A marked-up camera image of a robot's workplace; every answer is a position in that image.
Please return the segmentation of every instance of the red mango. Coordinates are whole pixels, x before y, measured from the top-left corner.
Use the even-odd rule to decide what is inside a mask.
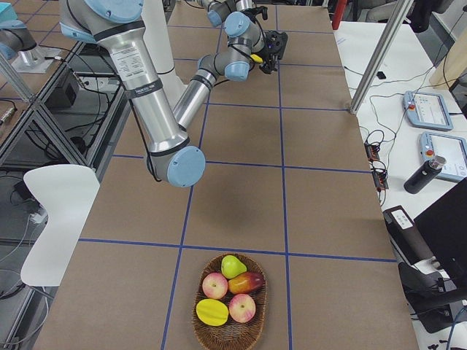
[[[244,272],[228,281],[228,290],[232,294],[248,294],[264,285],[264,278],[258,272]]]

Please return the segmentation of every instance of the red apple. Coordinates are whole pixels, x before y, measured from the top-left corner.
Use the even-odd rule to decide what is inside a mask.
[[[255,301],[248,294],[237,294],[228,304],[228,312],[235,321],[239,323],[248,322],[255,315]]]
[[[204,278],[202,287],[208,298],[220,299],[227,293],[228,283],[221,273],[212,272]]]

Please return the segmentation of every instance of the white chair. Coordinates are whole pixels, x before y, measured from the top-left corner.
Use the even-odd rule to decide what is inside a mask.
[[[24,182],[47,211],[48,221],[21,268],[21,279],[29,286],[57,287],[99,190],[99,181],[86,166],[61,164],[31,170]]]

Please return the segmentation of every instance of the fruit basket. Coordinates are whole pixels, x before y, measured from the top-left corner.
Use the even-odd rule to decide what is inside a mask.
[[[211,272],[219,272],[222,259],[227,254],[220,255],[211,260],[201,274],[198,292],[196,293],[195,305],[193,307],[193,327],[199,343],[206,350],[250,350],[260,338],[264,325],[264,316],[266,313],[266,277],[261,267],[251,258],[243,254],[230,254],[237,257],[247,266],[248,271],[261,273],[264,278],[264,285],[254,292],[250,293],[256,304],[256,313],[254,317],[246,323],[238,323],[231,316],[222,326],[209,326],[204,324],[196,315],[196,304],[206,299],[203,293],[202,282]],[[220,301],[228,305],[233,294],[228,292]]]

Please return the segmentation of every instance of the white table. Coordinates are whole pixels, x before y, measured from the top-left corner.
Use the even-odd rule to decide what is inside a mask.
[[[342,64],[348,69],[362,74],[368,65],[384,27],[385,25],[380,23],[342,22],[339,29],[334,32]],[[346,69],[346,79],[353,95],[360,82],[361,75],[348,69]],[[370,131],[382,129],[385,132],[385,139],[391,140],[393,134],[377,123],[377,116],[372,111],[369,101],[370,97],[375,95],[390,96],[394,93],[405,93],[408,90],[417,90],[422,86],[430,85],[429,78],[434,72],[434,67],[410,27],[402,25],[379,70],[385,73],[387,79],[379,80],[375,78],[373,85],[378,86],[373,86],[369,90],[357,117],[360,126]],[[381,84],[384,81],[408,79],[410,79],[408,82]],[[460,113],[459,106],[448,90],[423,87],[420,91],[442,94],[449,113]],[[389,190],[386,191],[387,197],[382,210],[402,205],[407,213],[415,218],[445,192],[454,187],[455,183],[434,179],[416,195],[406,192],[403,187],[404,182],[422,164],[419,139],[422,132],[428,129],[414,128],[406,118],[402,120],[404,109],[401,95],[391,98],[374,97],[372,101],[381,124],[392,128],[394,131],[400,126],[393,149],[390,151],[392,143],[384,143],[379,152],[381,160],[387,165],[390,151],[389,177],[387,180]],[[463,115],[452,115],[452,121],[454,129],[448,134],[467,138],[467,121],[465,117]],[[366,139],[367,134],[362,129],[363,140]],[[380,135],[381,133],[375,134],[370,141],[379,141],[381,139]],[[421,268],[427,273],[433,272],[427,263],[422,262]],[[439,344],[439,339],[446,340],[449,335],[449,328],[429,334],[420,322],[414,321],[413,325],[420,350],[426,350],[432,344]],[[467,347],[467,325],[465,322],[456,326],[451,346]],[[441,344],[439,350],[444,350],[444,348],[445,345]]]

